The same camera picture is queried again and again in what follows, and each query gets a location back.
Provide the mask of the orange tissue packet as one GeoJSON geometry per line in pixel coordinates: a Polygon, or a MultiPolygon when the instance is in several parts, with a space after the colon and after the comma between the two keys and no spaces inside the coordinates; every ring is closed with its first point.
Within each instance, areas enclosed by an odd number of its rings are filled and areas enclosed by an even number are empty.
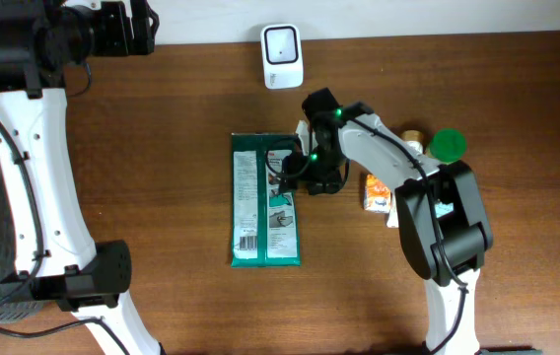
{"type": "Polygon", "coordinates": [[[391,208],[391,192],[388,187],[372,174],[366,175],[364,209],[369,212],[388,214],[391,208]]]}

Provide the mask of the green 3M gloves package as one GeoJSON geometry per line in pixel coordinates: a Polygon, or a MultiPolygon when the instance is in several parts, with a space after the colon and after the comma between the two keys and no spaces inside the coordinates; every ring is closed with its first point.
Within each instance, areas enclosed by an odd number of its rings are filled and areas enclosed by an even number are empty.
{"type": "Polygon", "coordinates": [[[302,264],[294,194],[282,192],[274,174],[296,150],[296,140],[292,135],[232,135],[234,268],[302,264]]]}

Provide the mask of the white tube gold cap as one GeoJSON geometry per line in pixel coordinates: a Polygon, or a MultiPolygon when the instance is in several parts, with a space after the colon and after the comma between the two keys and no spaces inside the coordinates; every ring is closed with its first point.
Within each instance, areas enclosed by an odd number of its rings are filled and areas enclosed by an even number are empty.
{"type": "MultiPolygon", "coordinates": [[[[417,130],[406,130],[401,133],[400,138],[417,153],[424,153],[424,135],[422,132],[417,130]]],[[[394,191],[391,192],[391,207],[386,221],[386,226],[391,229],[398,228],[398,215],[394,191]]]]}

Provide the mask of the light green wipes packet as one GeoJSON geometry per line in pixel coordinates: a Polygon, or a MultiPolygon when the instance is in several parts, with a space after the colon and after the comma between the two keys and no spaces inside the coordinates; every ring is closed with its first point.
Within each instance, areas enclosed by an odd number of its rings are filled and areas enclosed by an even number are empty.
{"type": "Polygon", "coordinates": [[[438,219],[451,214],[455,210],[452,203],[443,203],[441,201],[437,201],[434,205],[434,208],[438,219]]]}

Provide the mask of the green lid jar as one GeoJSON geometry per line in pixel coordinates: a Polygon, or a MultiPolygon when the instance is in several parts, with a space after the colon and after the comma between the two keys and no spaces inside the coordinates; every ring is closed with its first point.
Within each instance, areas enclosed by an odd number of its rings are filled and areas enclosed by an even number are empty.
{"type": "Polygon", "coordinates": [[[445,128],[438,131],[430,141],[426,155],[442,163],[450,164],[460,160],[467,150],[464,135],[456,129],[445,128]]]}

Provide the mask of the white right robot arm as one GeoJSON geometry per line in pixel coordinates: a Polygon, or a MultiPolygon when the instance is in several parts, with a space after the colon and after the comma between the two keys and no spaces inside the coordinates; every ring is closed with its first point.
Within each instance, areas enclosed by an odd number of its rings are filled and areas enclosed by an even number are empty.
{"type": "Polygon", "coordinates": [[[281,191],[337,193],[345,184],[340,168],[350,162],[380,179],[394,194],[403,254],[424,281],[424,353],[480,353],[475,286],[494,238],[471,167],[415,151],[371,107],[343,106],[327,88],[309,94],[302,111],[302,148],[281,165],[281,191]]]}

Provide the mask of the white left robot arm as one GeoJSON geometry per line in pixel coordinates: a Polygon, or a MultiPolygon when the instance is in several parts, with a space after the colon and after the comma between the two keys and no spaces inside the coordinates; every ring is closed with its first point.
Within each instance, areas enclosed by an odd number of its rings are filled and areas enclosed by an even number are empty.
{"type": "Polygon", "coordinates": [[[96,242],[72,175],[65,70],[153,52],[146,0],[0,1],[0,334],[47,302],[106,354],[160,354],[131,298],[123,241],[96,242]]]}

